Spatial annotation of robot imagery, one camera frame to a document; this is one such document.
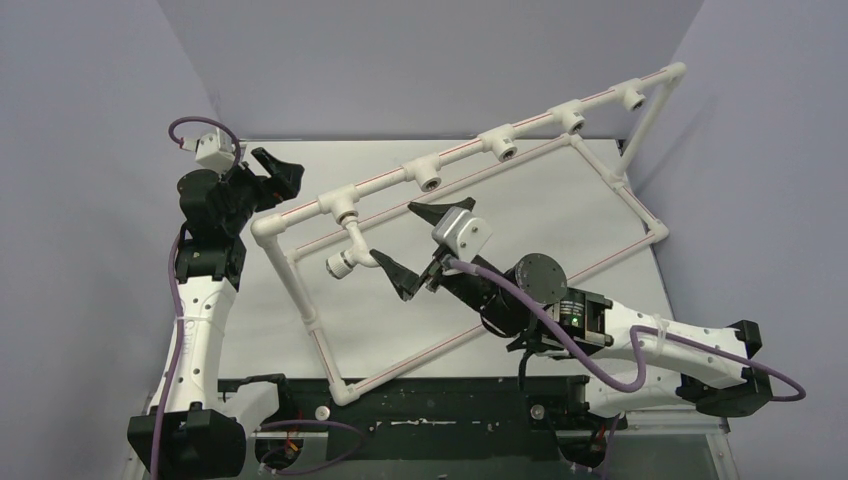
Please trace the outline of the white plastic water faucet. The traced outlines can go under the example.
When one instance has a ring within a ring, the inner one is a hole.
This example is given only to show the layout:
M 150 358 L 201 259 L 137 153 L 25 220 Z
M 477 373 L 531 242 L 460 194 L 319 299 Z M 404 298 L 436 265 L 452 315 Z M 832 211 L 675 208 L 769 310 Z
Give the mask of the white plastic water faucet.
M 360 229 L 358 215 L 355 213 L 345 214 L 341 217 L 340 225 L 346 231 L 351 245 L 346 250 L 327 258 L 325 268 L 329 275 L 334 279 L 341 280 L 358 266 L 379 268 L 380 265 L 371 255 Z

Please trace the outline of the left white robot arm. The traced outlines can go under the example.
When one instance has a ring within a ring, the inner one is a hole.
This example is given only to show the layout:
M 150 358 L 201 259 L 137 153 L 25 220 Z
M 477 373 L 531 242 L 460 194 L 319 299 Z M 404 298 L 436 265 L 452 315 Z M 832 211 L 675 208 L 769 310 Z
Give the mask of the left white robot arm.
M 202 168 L 177 183 L 185 221 L 169 254 L 174 329 L 163 376 L 147 413 L 130 419 L 127 439 L 152 479 L 235 478 L 248 456 L 248 438 L 264 422 L 283 429 L 296 402 L 284 380 L 248 379 L 219 396 L 226 323 L 246 259 L 241 232 L 257 212 L 298 196 L 305 169 L 263 148 L 244 162 Z

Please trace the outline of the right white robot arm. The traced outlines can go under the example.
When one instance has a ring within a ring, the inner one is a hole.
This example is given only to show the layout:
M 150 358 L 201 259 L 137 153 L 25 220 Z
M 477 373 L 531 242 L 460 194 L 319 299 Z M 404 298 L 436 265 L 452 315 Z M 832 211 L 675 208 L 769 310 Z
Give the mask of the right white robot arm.
M 745 417 L 773 401 L 770 374 L 754 361 L 762 345 L 756 323 L 710 329 L 649 315 L 571 287 L 562 266 L 542 253 L 500 270 L 481 255 L 491 230 L 474 205 L 472 198 L 409 204 L 432 226 L 437 245 L 422 272 L 379 250 L 371 256 L 401 299 L 445 290 L 511 349 L 582 365 L 578 389 L 562 400 L 570 424 L 686 405 L 704 415 Z

